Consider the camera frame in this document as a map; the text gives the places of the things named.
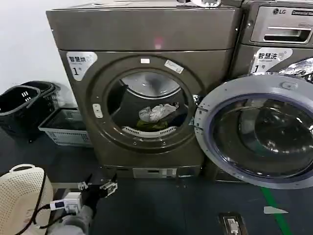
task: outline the washing machine door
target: washing machine door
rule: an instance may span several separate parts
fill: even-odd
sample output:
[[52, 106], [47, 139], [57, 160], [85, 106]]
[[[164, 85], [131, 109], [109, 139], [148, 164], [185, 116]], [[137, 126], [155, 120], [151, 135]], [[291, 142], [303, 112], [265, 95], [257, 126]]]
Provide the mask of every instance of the washing machine door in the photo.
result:
[[202, 150], [219, 168], [277, 189], [313, 186], [313, 84], [247, 75], [210, 92], [195, 115]]

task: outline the green tape line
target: green tape line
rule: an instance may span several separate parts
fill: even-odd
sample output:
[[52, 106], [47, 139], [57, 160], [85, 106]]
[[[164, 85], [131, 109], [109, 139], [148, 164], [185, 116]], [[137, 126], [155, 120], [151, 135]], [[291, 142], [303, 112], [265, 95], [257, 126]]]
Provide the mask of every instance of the green tape line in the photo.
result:
[[[267, 201], [268, 205], [271, 207], [277, 207], [277, 203], [275, 202], [274, 197], [272, 196], [270, 190], [268, 188], [261, 187], [261, 191], [265, 197], [265, 200]], [[282, 231], [283, 235], [292, 235], [292, 232], [285, 221], [285, 218], [282, 214], [274, 214], [275, 219], [277, 221], [277, 224]]]

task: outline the plastic basket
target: plastic basket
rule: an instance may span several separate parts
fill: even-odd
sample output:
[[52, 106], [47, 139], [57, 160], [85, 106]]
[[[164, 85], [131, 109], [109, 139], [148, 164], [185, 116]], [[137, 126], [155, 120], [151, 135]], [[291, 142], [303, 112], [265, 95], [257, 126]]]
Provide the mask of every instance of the plastic basket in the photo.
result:
[[10, 136], [33, 141], [41, 133], [39, 124], [54, 111], [55, 86], [27, 82], [0, 95], [0, 127]]
[[[0, 177], [0, 198], [0, 235], [15, 235], [29, 223], [36, 206], [53, 200], [53, 188], [43, 169], [21, 164]], [[50, 210], [43, 210], [36, 221], [46, 225], [49, 217]], [[31, 224], [23, 235], [44, 235], [45, 231]]]
[[39, 129], [62, 146], [92, 147], [86, 126], [76, 108], [59, 108], [40, 124]]

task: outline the white container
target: white container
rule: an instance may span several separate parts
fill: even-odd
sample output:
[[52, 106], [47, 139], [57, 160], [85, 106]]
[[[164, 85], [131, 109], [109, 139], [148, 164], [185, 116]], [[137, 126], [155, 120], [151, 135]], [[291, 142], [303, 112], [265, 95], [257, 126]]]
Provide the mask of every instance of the white container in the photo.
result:
[[[44, 177], [44, 170], [31, 164], [17, 165], [0, 177], [0, 235], [17, 234], [30, 221], [38, 202], [40, 208], [53, 200], [53, 188], [47, 176], [39, 198]], [[36, 221], [44, 226], [49, 217], [50, 210], [42, 210]], [[32, 224], [23, 235], [44, 235], [45, 231]]]

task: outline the gray floor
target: gray floor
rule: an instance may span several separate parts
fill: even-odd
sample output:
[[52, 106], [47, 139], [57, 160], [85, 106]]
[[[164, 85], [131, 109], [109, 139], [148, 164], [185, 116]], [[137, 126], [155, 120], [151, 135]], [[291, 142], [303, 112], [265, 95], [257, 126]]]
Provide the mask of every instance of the gray floor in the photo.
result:
[[[43, 167], [52, 182], [79, 182], [101, 169], [92, 149], [59, 147], [43, 135], [34, 143], [14, 141], [0, 131], [0, 172], [20, 163]], [[259, 187], [248, 184], [213, 184], [205, 179], [122, 180], [119, 189], [98, 205], [92, 235], [209, 234], [223, 235], [221, 212], [240, 213], [249, 235], [282, 234]], [[294, 235], [312, 234], [313, 188], [271, 190]]]

